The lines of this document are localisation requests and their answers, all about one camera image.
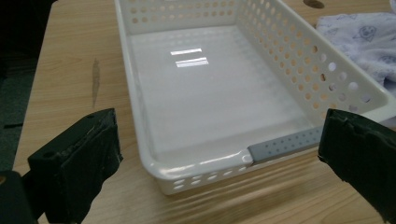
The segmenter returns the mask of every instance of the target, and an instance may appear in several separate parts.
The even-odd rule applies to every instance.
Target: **fabric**
[[[393,12],[318,19],[317,30],[378,83],[396,82],[396,0]]]

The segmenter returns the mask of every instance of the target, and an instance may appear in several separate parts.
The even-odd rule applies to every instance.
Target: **white plastic basket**
[[[296,156],[281,151],[302,138],[282,136],[321,126],[329,107],[375,121],[396,114],[385,89],[281,1],[116,9],[140,157],[165,194],[275,162],[252,166],[247,148],[261,142],[282,146],[268,151],[278,161]]]

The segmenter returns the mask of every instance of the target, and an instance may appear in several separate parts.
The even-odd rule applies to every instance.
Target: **wooden table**
[[[322,15],[390,9],[388,0],[322,0],[324,9],[307,7],[303,0],[285,2],[311,24]],[[100,75],[94,106],[92,73]],[[116,108],[124,161],[103,185],[84,223],[382,223],[317,153],[162,195],[138,157],[113,1],[55,2],[14,170],[25,174],[29,155],[83,116],[108,107]]]

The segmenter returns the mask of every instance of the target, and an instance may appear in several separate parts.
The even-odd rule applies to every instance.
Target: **black object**
[[[35,223],[21,176],[13,171],[0,172],[0,223]]]
[[[55,0],[0,1],[0,60],[7,51],[38,58],[53,2]]]
[[[396,132],[365,117],[329,109],[318,157],[384,221],[396,223]]]
[[[121,160],[114,109],[79,120],[28,159],[23,185],[34,219],[45,212],[50,223],[80,223]]]

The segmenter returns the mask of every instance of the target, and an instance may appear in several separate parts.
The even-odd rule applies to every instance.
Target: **gray plastic strip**
[[[318,146],[323,126],[286,135],[248,147],[253,165]]]

